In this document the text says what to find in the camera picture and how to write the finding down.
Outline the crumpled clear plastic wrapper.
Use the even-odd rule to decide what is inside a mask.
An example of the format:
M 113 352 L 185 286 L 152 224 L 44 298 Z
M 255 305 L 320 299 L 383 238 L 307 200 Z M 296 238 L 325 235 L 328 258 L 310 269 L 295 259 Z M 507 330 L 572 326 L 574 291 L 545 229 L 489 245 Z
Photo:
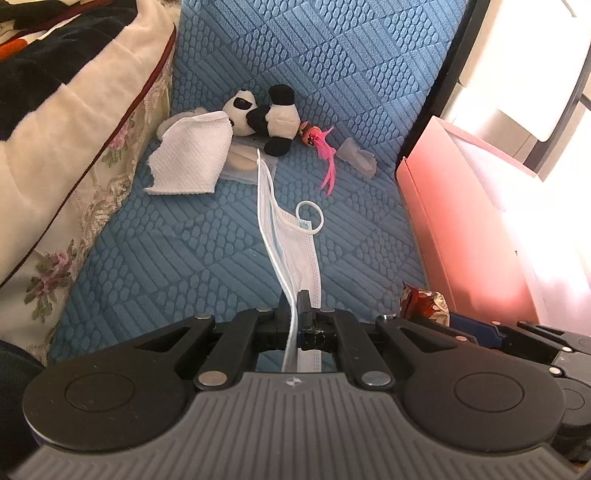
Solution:
M 377 173 L 378 166 L 375 155 L 370 151 L 363 150 L 353 138 L 346 138 L 339 146 L 337 156 L 353 166 L 367 179 L 373 178 Z

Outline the panda plush toy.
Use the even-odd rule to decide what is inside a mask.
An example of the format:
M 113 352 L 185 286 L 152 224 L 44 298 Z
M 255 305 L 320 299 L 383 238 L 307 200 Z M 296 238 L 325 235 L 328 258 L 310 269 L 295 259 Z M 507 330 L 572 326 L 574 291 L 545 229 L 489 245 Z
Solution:
M 269 89 L 270 104 L 256 104 L 248 90 L 238 90 L 222 107 L 228 116 L 233 134 L 238 137 L 266 137 L 263 147 L 267 155 L 280 157 L 290 151 L 297 137 L 301 117 L 294 103 L 294 90 L 284 84 Z

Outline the packaged beige powder puff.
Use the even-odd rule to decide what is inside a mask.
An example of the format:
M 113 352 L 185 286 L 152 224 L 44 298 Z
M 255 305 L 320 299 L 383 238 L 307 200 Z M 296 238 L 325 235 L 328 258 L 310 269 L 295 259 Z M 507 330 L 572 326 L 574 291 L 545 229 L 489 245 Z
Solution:
M 263 151 L 263 142 L 249 137 L 233 137 L 219 179 L 256 185 L 257 178 L 259 178 L 257 173 L 259 171 L 257 158 L 259 157 L 262 157 L 266 162 L 270 177 L 274 179 L 279 160 Z

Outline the beige folding chair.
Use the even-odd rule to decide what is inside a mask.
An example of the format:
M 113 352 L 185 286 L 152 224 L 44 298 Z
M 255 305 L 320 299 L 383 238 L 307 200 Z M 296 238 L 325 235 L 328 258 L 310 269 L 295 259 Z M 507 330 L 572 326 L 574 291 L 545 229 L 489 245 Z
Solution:
M 540 172 L 589 75 L 589 2 L 492 1 L 441 117 Z

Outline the pink cardboard box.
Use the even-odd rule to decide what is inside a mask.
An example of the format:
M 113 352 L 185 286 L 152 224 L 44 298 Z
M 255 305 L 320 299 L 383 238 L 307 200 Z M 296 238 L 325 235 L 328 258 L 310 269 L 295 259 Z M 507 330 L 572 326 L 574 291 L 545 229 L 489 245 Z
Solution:
M 484 323 L 590 333 L 590 213 L 438 117 L 396 179 L 430 289 Z

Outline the floral sofa cover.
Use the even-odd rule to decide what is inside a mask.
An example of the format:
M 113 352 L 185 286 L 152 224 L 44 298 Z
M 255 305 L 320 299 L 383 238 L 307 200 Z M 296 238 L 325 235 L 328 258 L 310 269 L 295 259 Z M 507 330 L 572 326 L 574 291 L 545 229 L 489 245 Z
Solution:
M 1 288 L 1 339 L 43 365 L 72 284 L 97 237 L 128 197 L 139 160 L 169 113 L 173 52 L 172 47 L 164 52 L 113 139 Z

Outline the pink feather bird toy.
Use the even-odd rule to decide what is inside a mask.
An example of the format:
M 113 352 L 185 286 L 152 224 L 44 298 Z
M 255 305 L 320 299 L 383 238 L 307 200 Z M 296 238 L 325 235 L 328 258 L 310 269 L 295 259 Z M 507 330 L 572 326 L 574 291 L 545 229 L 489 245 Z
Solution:
M 337 150 L 328 143 L 328 136 L 332 133 L 332 130 L 334 130 L 332 127 L 329 127 L 328 130 L 322 130 L 308 121 L 301 122 L 298 129 L 301 141 L 305 145 L 315 148 L 318 157 L 328 164 L 327 173 L 321 184 L 321 189 L 325 190 L 328 196 L 332 194 L 335 188 L 335 176 L 337 176 L 335 172 L 335 153 Z

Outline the red black white blanket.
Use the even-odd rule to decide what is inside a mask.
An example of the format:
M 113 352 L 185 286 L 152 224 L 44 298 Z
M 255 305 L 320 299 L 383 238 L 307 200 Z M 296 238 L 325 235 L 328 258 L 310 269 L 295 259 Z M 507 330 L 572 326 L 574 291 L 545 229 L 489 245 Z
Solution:
M 3 282 L 131 115 L 163 117 L 175 36 L 159 1 L 95 1 L 2 62 Z

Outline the white surgical face mask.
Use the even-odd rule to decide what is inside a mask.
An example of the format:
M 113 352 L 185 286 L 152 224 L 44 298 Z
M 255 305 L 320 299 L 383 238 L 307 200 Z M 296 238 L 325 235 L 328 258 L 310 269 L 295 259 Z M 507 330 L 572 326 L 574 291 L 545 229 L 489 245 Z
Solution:
M 291 214 L 276 201 L 273 178 L 263 157 L 257 163 L 257 204 L 256 215 L 259 231 L 266 246 L 267 256 L 279 280 L 284 296 L 287 298 L 288 326 L 287 344 L 284 348 L 283 372 L 297 370 L 297 332 L 300 327 L 300 314 L 297 295 L 307 292 L 311 307 L 322 306 L 322 280 L 318 266 L 315 234 L 322 230 L 325 216 L 322 209 L 311 201 L 301 201 L 297 208 L 310 206 L 320 215 L 320 223 L 314 226 L 295 212 Z

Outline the small red doll packet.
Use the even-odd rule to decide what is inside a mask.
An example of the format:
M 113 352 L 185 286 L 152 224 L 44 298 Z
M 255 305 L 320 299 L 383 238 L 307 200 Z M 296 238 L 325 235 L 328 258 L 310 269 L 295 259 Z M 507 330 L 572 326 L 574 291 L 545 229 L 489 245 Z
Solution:
M 406 320 L 423 318 L 450 326 L 450 310 L 445 297 L 437 291 L 404 284 L 400 316 Z

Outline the white textured cloth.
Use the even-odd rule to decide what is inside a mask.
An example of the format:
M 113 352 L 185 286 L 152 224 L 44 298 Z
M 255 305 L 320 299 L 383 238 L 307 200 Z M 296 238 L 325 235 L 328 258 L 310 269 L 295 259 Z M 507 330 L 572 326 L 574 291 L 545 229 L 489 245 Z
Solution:
M 147 165 L 153 184 L 149 195 L 193 195 L 214 191 L 224 167 L 233 129 L 222 111 L 184 112 L 156 130 L 159 146 Z

